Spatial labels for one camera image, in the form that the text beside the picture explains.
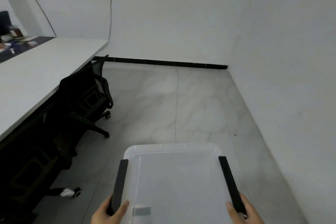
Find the person's left hand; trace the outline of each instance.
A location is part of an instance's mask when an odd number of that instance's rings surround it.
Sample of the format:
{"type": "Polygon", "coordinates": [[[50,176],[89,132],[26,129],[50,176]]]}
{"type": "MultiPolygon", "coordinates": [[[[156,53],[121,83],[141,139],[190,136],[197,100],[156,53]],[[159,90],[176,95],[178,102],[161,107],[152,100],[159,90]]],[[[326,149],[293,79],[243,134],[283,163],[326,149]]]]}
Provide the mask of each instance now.
{"type": "Polygon", "coordinates": [[[109,196],[94,213],[91,218],[91,224],[120,224],[121,219],[127,211],[129,201],[124,202],[113,216],[109,216],[106,210],[110,205],[111,198],[112,195],[109,196]]]}

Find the plastic storage bin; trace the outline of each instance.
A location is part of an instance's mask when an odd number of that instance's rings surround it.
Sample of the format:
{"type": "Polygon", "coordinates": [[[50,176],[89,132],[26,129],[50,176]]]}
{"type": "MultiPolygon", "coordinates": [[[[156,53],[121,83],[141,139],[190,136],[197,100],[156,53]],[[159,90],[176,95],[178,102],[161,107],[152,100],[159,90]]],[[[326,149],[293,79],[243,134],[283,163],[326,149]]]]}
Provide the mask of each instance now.
{"type": "Polygon", "coordinates": [[[110,215],[129,200],[122,224],[231,223],[225,202],[232,198],[237,211],[245,209],[221,155],[220,147],[211,143],[128,148],[120,162],[110,215]]]}

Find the desk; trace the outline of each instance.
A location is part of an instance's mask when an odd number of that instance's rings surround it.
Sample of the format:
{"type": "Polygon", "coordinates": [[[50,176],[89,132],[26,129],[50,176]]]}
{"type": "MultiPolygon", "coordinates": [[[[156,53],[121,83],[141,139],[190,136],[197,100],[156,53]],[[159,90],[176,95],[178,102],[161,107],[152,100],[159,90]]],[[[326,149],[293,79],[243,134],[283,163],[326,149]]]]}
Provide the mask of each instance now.
{"type": "Polygon", "coordinates": [[[0,64],[0,141],[107,45],[57,37],[0,64]]]}

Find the finger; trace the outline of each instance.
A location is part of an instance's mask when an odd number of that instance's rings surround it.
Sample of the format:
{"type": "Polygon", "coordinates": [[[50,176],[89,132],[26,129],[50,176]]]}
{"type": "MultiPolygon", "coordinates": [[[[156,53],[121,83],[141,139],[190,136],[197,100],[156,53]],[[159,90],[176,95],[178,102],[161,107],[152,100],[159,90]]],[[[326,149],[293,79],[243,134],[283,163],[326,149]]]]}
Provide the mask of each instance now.
{"type": "Polygon", "coordinates": [[[236,212],[236,210],[234,209],[233,205],[231,202],[226,202],[226,208],[227,208],[227,212],[230,215],[230,218],[233,222],[233,224],[241,224],[241,219],[238,215],[238,213],[236,212]]]}
{"type": "Polygon", "coordinates": [[[253,216],[258,215],[257,211],[254,209],[253,205],[250,203],[250,201],[245,197],[243,193],[240,193],[240,198],[243,201],[243,204],[245,206],[245,209],[247,211],[247,216],[253,216]]]}
{"type": "Polygon", "coordinates": [[[126,202],[124,202],[119,207],[119,209],[116,211],[116,213],[111,217],[111,218],[115,219],[116,223],[120,223],[121,219],[124,217],[124,215],[127,211],[128,205],[129,205],[129,201],[126,200],[126,202]]]}
{"type": "Polygon", "coordinates": [[[104,212],[106,213],[106,210],[107,208],[109,207],[110,205],[110,201],[112,199],[112,195],[109,196],[102,204],[101,206],[98,208],[97,212],[104,212]]]}

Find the black handle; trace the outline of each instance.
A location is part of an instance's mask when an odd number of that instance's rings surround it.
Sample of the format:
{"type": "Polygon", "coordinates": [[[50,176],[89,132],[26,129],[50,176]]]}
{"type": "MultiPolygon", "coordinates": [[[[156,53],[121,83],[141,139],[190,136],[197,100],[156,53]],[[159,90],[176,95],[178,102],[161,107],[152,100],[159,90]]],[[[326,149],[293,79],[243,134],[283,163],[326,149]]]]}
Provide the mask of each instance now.
{"type": "Polygon", "coordinates": [[[121,205],[121,197],[123,195],[124,190],[127,166],[128,166],[128,159],[120,160],[117,178],[115,180],[115,185],[113,189],[113,196],[111,198],[110,205],[106,210],[106,213],[110,216],[115,214],[115,212],[119,209],[121,205]]]}
{"type": "Polygon", "coordinates": [[[230,193],[230,197],[232,200],[233,207],[236,209],[237,213],[242,213],[246,215],[246,209],[240,198],[239,191],[237,189],[235,180],[233,179],[233,175],[226,157],[219,156],[219,163],[222,167],[223,175],[225,177],[226,185],[230,193]]]}

